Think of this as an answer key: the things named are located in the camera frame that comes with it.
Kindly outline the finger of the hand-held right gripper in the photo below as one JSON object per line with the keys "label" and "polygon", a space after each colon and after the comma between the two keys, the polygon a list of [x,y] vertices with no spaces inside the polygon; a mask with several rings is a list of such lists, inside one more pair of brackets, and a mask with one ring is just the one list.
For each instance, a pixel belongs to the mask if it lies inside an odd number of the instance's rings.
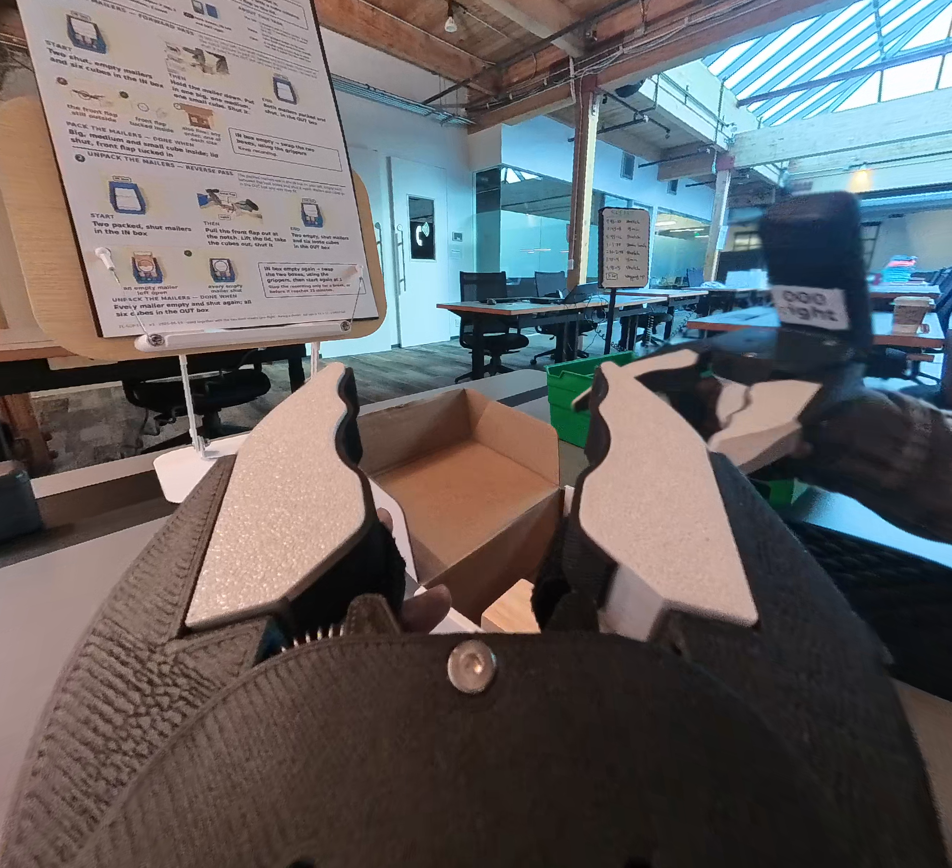
{"label": "finger of the hand-held right gripper", "polygon": [[799,441],[800,416],[820,389],[802,379],[722,383],[715,408],[719,428],[708,440],[708,451],[727,457],[744,473],[778,461]]}
{"label": "finger of the hand-held right gripper", "polygon": [[627,363],[606,359],[596,368],[588,390],[581,392],[571,402],[573,412],[589,411],[596,392],[596,378],[605,382],[612,376],[632,379],[649,391],[660,395],[683,396],[693,393],[702,377],[703,356],[694,348],[677,348],[673,352],[661,352],[638,358]]}

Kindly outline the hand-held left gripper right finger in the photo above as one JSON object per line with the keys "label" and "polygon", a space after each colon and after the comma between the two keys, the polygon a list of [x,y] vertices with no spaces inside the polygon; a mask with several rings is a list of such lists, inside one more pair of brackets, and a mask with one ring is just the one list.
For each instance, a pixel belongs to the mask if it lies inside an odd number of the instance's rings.
{"label": "hand-held left gripper right finger", "polygon": [[603,632],[649,640],[681,612],[742,627],[759,614],[704,439],[649,390],[634,365],[608,362],[590,390],[596,455],[576,489],[582,535],[608,558],[596,592]]}

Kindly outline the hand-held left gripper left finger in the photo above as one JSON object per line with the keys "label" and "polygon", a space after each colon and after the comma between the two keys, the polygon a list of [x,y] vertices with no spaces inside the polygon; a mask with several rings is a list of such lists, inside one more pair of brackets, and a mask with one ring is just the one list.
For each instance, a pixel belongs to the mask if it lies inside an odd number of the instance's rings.
{"label": "hand-held left gripper left finger", "polygon": [[375,523],[346,448],[352,372],[329,363],[248,434],[208,539],[184,624],[204,631],[279,612]]}

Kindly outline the green plastic bin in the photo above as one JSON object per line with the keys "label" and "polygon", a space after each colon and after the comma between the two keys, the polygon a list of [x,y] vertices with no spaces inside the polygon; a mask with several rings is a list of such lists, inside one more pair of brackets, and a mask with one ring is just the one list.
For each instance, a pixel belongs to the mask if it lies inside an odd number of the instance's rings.
{"label": "green plastic bin", "polygon": [[[549,365],[546,372],[550,422],[562,442],[585,448],[589,434],[588,411],[574,411],[572,403],[592,385],[597,367],[605,362],[628,365],[640,356],[633,352],[591,356],[587,359]],[[782,477],[776,469],[761,469],[750,475],[758,493],[776,509],[794,504],[806,490],[806,484]]]}

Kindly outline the white cardboard mailer box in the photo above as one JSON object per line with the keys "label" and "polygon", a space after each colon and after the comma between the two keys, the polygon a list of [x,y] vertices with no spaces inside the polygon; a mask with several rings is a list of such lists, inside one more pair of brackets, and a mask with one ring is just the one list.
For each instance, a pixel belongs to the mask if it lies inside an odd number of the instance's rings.
{"label": "white cardboard mailer box", "polygon": [[417,580],[477,624],[533,581],[562,522],[560,439],[470,386],[368,411],[361,466],[403,511]]}

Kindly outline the wood-top office desk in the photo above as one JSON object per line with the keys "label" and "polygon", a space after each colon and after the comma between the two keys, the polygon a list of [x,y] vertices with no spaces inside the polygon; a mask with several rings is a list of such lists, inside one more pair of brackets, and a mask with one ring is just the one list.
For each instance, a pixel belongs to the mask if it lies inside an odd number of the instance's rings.
{"label": "wood-top office desk", "polygon": [[[922,326],[914,335],[900,334],[894,330],[892,303],[902,295],[918,296],[928,301]],[[914,359],[930,362],[933,354],[940,351],[946,341],[947,327],[942,325],[934,304],[939,298],[939,288],[930,285],[886,284],[873,287],[870,302],[874,344],[909,350]],[[694,318],[685,324],[687,330],[695,330],[701,335],[746,327],[778,328],[778,316],[771,306],[762,305]]]}
{"label": "wood-top office desk", "polygon": [[583,303],[545,303],[535,300],[511,302],[437,303],[436,308],[461,319],[461,339],[470,351],[470,372],[462,381],[482,379],[484,375],[499,373],[502,357],[515,351],[510,341],[488,340],[488,336],[522,334],[525,329],[542,325],[556,332],[555,362],[570,362],[579,358],[579,335],[583,322],[606,322],[608,303],[602,296],[593,296]]}

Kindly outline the person's right hand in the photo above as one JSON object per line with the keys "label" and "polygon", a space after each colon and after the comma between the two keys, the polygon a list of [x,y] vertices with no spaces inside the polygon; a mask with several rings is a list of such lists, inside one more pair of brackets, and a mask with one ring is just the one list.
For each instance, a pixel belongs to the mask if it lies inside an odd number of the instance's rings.
{"label": "person's right hand", "polygon": [[951,541],[951,414],[865,388],[803,423],[787,461],[808,484],[845,495],[921,538]]}

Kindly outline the person's left hand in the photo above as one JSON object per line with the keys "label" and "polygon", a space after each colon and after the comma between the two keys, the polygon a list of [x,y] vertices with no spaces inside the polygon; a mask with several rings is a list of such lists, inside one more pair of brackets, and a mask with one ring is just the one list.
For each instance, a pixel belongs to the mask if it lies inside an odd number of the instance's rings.
{"label": "person's left hand", "polygon": [[398,616],[401,629],[409,634],[430,634],[448,616],[452,606],[449,589],[443,584],[418,588],[406,598]]}

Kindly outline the wooden support column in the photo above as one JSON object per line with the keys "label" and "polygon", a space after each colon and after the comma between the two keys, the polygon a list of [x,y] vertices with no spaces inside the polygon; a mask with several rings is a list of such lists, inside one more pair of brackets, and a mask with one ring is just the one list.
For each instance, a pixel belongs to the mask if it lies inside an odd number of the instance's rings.
{"label": "wooden support column", "polygon": [[733,176],[733,161],[730,158],[718,159],[715,180],[715,193],[708,231],[708,246],[704,262],[706,282],[716,279],[720,253],[727,232],[728,199]]}
{"label": "wooden support column", "polygon": [[601,93],[595,75],[579,78],[576,89],[566,274],[570,290],[584,283],[588,276],[593,175],[601,107]]}

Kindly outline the paper coffee cup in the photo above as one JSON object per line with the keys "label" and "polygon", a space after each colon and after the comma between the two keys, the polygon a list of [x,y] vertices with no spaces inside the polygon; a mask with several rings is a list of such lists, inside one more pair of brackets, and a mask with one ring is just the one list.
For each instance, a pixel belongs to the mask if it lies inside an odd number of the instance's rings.
{"label": "paper coffee cup", "polygon": [[891,308],[891,334],[917,335],[923,328],[928,331],[925,319],[934,309],[934,301],[931,297],[913,294],[900,295],[892,300]]}

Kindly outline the black office chair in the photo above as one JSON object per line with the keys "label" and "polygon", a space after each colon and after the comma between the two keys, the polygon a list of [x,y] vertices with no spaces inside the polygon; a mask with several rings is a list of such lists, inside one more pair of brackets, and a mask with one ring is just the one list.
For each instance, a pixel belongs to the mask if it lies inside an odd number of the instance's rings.
{"label": "black office chair", "polygon": [[[568,295],[567,277],[564,271],[536,271],[534,285],[537,298],[540,300],[556,300],[560,303]],[[552,362],[560,362],[565,338],[565,324],[556,323],[551,318],[543,319],[535,326],[535,330],[540,335],[553,338],[555,345],[550,350],[536,353],[530,364],[536,366],[543,357],[548,357]]]}
{"label": "black office chair", "polygon": [[[498,301],[505,302],[508,299],[504,271],[462,271],[459,276],[460,298],[463,303],[494,305]],[[503,364],[502,357],[525,349],[530,344],[529,337],[505,316],[486,316],[481,322],[482,356],[489,358],[488,362],[482,365],[483,372],[489,376],[511,372],[512,369]],[[459,343],[462,348],[469,351],[473,349],[476,325],[477,321],[471,315],[460,315]]]}
{"label": "black office chair", "polygon": [[[200,435],[209,441],[255,425],[303,385],[307,352],[298,344],[199,356],[189,367],[188,384]],[[143,413],[141,436],[158,440],[144,452],[187,444],[187,432],[169,433],[187,419],[180,375],[125,379],[121,386],[127,402]]]}

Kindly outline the whiteboard on black stand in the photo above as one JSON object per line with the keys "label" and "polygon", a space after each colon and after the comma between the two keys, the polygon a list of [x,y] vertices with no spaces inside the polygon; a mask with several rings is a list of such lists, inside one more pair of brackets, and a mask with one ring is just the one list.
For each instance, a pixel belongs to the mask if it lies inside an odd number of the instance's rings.
{"label": "whiteboard on black stand", "polygon": [[609,297],[604,354],[611,350],[620,291],[649,284],[651,214],[645,208],[601,208],[598,213],[599,287]]}

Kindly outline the skylight window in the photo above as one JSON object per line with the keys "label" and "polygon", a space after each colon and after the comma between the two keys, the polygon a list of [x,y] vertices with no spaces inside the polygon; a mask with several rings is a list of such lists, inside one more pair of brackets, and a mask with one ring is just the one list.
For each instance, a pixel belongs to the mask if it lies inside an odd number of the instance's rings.
{"label": "skylight window", "polygon": [[704,63],[773,126],[951,87],[951,0],[856,0]]}

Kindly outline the white door with phone sign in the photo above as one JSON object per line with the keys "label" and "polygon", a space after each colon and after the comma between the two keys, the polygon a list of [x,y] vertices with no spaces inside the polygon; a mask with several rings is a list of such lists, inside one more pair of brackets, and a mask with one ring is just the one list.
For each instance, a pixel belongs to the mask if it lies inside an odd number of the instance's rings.
{"label": "white door with phone sign", "polygon": [[387,159],[396,314],[402,348],[442,342],[449,316],[446,172],[397,156]]}

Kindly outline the dark grey box device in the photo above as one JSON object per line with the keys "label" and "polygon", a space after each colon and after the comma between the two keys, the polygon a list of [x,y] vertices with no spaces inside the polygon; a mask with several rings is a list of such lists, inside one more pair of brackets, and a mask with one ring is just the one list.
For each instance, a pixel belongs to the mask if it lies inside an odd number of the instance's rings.
{"label": "dark grey box device", "polygon": [[15,460],[1,462],[1,543],[43,529],[42,515],[28,470]]}

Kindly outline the printed instruction sheet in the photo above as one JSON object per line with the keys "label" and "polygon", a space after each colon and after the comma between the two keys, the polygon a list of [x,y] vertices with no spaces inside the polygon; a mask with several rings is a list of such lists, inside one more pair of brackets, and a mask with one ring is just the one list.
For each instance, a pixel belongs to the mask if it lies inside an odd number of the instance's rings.
{"label": "printed instruction sheet", "polygon": [[376,318],[312,0],[16,0],[100,335]]}

